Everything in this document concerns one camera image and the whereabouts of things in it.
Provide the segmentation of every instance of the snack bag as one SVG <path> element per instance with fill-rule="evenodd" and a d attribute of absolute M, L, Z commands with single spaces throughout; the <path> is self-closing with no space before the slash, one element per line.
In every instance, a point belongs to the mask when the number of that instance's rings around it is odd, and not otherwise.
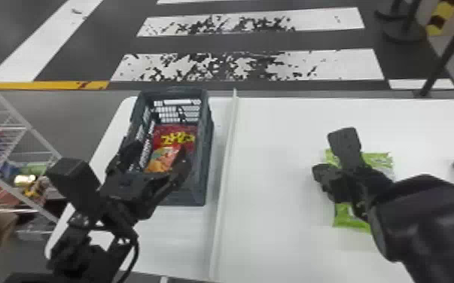
<path fill-rule="evenodd" d="M 193 153 L 197 126 L 180 124 L 156 125 L 153 131 L 153 153 L 145 172 L 167 172 L 171 169 L 179 150 Z"/>
<path fill-rule="evenodd" d="M 388 178 L 394 180 L 393 159 L 389 153 L 365 153 L 362 152 L 362 158 L 365 163 L 374 169 L 382 172 Z M 325 150 L 325 162 L 341 168 L 339 158 L 337 158 L 329 148 Z M 334 204 L 335 217 L 332 227 L 345 227 L 355 229 L 361 232 L 370 233 L 369 223 L 357 218 L 353 213 L 352 204 L 349 202 Z"/>
<path fill-rule="evenodd" d="M 156 125 L 153 131 L 153 148 L 182 146 L 188 154 L 195 148 L 197 126 L 180 124 Z"/>
<path fill-rule="evenodd" d="M 171 169 L 175 157 L 177 157 L 181 146 L 158 148 L 153 151 L 145 172 L 167 172 Z"/>

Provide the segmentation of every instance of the floor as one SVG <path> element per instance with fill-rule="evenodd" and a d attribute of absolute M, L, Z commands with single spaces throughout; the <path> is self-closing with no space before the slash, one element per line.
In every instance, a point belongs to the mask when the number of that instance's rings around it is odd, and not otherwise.
<path fill-rule="evenodd" d="M 110 90 L 177 82 L 209 90 L 411 89 L 437 60 L 427 41 L 387 41 L 376 0 L 11 3 L 0 10 L 0 82 L 107 81 Z M 440 88 L 454 88 L 446 72 L 441 77 Z"/>
<path fill-rule="evenodd" d="M 213 96 L 237 87 L 250 97 L 412 98 L 390 89 L 418 87 L 415 80 L 437 56 L 427 41 L 387 42 L 374 3 L 0 0 L 0 82 L 107 81 L 108 90 L 95 92 L 3 92 L 60 153 L 84 160 L 120 102 L 148 87 L 200 85 L 217 90 Z M 431 42 L 437 50 L 446 45 Z M 450 75 L 441 82 L 454 89 Z M 433 97 L 454 98 L 454 90 Z M 0 250 L 0 282 L 11 272 L 44 272 L 43 250 L 43 242 L 12 239 Z M 135 274 L 128 282 L 158 280 Z"/>

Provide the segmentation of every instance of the white painted stripe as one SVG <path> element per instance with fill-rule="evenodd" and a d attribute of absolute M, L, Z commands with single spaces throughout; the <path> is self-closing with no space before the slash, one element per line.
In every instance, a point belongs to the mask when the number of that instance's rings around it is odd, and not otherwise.
<path fill-rule="evenodd" d="M 325 8 L 147 18 L 137 36 L 363 29 L 357 8 Z"/>
<path fill-rule="evenodd" d="M 0 82 L 33 81 L 102 0 L 68 0 L 0 65 Z"/>
<path fill-rule="evenodd" d="M 127 54 L 112 81 L 384 80 L 372 49 Z"/>
<path fill-rule="evenodd" d="M 256 0 L 158 0 L 158 5 L 163 4 L 183 4 L 192 2 L 219 2 L 219 1 L 256 1 Z"/>
<path fill-rule="evenodd" d="M 388 80 L 388 83 L 393 90 L 419 90 L 423 87 L 425 81 L 426 80 L 401 79 Z M 440 78 L 435 82 L 432 89 L 454 90 L 454 84 L 449 78 Z"/>

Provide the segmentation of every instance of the plastic crate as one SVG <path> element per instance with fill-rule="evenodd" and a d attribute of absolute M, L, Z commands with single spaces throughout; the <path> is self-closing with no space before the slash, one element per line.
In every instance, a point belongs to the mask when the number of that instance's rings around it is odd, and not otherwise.
<path fill-rule="evenodd" d="M 214 123 L 205 90 L 192 87 L 171 87 L 158 91 L 142 91 L 130 118 L 130 128 L 123 145 L 135 139 L 144 142 L 138 164 L 130 171 L 141 172 L 152 153 L 153 131 L 158 124 L 185 124 L 197 126 L 194 150 L 190 156 L 192 169 L 179 190 L 172 192 L 161 205 L 202 206 L 206 204 L 209 161 Z"/>

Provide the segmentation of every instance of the white tabletop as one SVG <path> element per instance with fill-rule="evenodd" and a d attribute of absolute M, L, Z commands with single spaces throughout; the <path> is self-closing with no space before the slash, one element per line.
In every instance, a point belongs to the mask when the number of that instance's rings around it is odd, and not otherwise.
<path fill-rule="evenodd" d="M 239 99 L 222 175 L 211 278 L 253 282 L 412 282 L 370 235 L 332 228 L 311 168 L 326 135 L 357 129 L 363 151 L 389 151 L 398 180 L 454 183 L 454 100 Z"/>
<path fill-rule="evenodd" d="M 212 119 L 215 122 L 215 135 L 207 204 L 204 207 L 160 206 L 152 218 L 139 221 L 135 230 L 139 234 L 140 255 L 133 272 L 196 280 L 208 279 L 221 161 L 226 143 L 227 126 L 230 122 L 231 100 L 231 98 L 209 100 Z M 129 117 L 135 102 L 136 97 L 131 97 L 121 103 L 91 159 L 90 166 L 101 181 L 105 178 L 105 167 L 117 153 L 123 135 L 128 130 Z M 67 205 L 46 245 L 47 258 L 50 256 L 51 248 L 65 231 L 66 222 L 73 212 L 74 208 Z M 92 243 L 101 245 L 103 248 L 107 248 L 112 240 L 112 236 L 108 233 L 93 232 L 90 235 L 93 238 Z M 122 269 L 127 268 L 131 258 L 132 255 L 129 254 Z"/>

